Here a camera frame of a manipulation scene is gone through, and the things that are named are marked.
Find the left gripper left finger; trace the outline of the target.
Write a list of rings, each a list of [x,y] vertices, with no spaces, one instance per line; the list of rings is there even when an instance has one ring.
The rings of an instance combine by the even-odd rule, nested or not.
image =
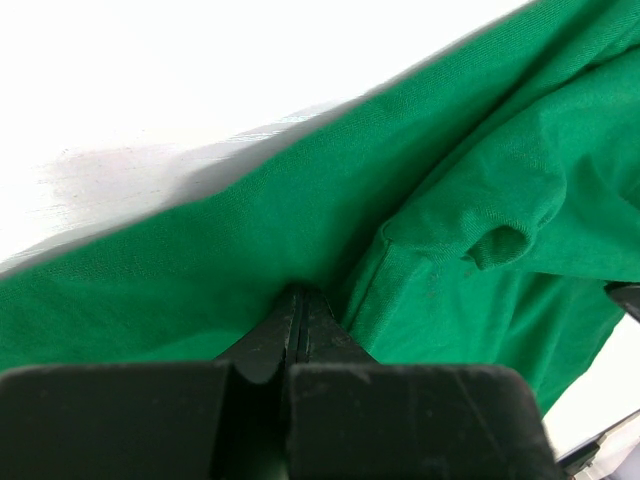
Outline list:
[[[285,372],[299,332],[294,287],[212,360],[10,370],[1,377],[1,475],[283,479]]]

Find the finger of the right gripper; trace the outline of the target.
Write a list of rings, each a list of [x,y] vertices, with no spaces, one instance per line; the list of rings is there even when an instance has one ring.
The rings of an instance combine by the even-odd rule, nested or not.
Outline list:
[[[628,315],[640,322],[640,284],[611,282],[604,287],[607,296]]]

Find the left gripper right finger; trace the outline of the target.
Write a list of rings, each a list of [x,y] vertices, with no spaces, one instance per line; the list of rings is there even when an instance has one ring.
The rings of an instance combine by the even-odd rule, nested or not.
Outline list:
[[[554,479],[533,394],[495,365],[383,365],[291,290],[287,345],[293,479]]]

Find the green t shirt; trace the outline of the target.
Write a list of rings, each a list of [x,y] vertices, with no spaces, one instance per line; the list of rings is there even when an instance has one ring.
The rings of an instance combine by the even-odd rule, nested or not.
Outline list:
[[[210,359],[291,283],[387,363],[515,369],[548,411],[639,278],[639,5],[542,1],[222,192],[1,283],[1,366]]]

